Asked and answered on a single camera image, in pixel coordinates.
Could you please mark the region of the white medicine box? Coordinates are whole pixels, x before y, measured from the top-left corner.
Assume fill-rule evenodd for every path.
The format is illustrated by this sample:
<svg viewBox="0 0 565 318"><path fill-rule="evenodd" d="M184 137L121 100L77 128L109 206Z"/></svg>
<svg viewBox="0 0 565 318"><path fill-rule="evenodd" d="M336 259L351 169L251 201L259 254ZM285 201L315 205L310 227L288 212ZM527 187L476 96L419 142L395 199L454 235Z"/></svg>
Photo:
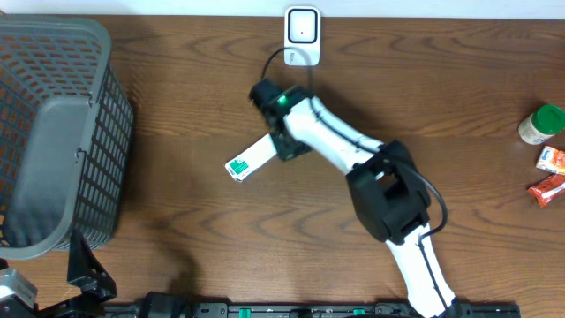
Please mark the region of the white medicine box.
<svg viewBox="0 0 565 318"><path fill-rule="evenodd" d="M276 155L275 144L268 133L240 155L227 161L224 168L236 182L243 182Z"/></svg>

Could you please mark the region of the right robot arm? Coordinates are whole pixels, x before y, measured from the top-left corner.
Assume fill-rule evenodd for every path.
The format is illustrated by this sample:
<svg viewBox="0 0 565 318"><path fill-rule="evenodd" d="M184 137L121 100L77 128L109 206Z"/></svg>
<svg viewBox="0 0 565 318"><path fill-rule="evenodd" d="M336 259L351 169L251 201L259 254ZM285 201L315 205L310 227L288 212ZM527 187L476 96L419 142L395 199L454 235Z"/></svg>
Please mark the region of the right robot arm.
<svg viewBox="0 0 565 318"><path fill-rule="evenodd" d="M423 317L447 317L456 296L435 256L431 237L437 230L427 212L440 195L408 148L353 129L301 86L283 89L262 79L249 98L266 119L281 160L315 151L345 176L358 220L393 254L412 308Z"/></svg>

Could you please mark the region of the orange tissue packet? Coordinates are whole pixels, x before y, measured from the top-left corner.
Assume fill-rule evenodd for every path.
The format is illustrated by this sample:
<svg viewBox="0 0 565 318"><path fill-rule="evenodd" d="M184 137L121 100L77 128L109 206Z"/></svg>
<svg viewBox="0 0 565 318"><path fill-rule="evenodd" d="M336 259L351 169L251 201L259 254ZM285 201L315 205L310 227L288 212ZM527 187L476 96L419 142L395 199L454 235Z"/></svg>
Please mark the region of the orange tissue packet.
<svg viewBox="0 0 565 318"><path fill-rule="evenodd" d="M544 146L539 159L536 162L536 168L545 170L553 174L565 174L565 153L563 150Z"/></svg>

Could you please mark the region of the red chocolate bar wrapper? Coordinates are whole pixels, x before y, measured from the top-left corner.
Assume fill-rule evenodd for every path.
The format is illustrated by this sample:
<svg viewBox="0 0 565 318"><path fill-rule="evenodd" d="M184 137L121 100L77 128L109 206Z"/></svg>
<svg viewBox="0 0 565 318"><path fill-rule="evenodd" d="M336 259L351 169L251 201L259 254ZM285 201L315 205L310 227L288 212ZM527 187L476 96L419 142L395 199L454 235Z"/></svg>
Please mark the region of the red chocolate bar wrapper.
<svg viewBox="0 0 565 318"><path fill-rule="evenodd" d="M528 192L544 208L555 196L564 192L564 176L553 174L537 185L531 186Z"/></svg>

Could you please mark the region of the green lid jar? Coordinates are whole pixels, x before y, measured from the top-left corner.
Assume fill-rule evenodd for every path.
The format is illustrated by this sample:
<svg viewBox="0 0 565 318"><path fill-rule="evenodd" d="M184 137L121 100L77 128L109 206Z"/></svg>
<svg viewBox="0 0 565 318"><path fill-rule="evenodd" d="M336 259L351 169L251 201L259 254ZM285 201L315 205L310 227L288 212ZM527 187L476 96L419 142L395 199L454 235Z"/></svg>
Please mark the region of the green lid jar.
<svg viewBox="0 0 565 318"><path fill-rule="evenodd" d="M522 141L539 145L564 130L564 110L553 104L545 104L532 112L518 126Z"/></svg>

